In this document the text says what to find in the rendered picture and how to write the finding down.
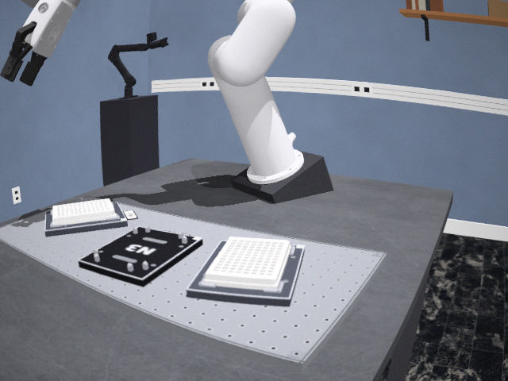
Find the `white sign labelled n2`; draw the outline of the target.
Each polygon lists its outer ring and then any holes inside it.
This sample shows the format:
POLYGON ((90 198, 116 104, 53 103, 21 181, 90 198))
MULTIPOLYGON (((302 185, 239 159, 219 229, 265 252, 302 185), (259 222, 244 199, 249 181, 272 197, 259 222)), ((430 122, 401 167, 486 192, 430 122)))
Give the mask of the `white sign labelled n2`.
POLYGON ((133 219, 138 219, 137 215, 135 214, 135 212, 133 210, 129 210, 129 211, 123 211, 125 217, 127 218, 127 220, 133 220, 133 219))

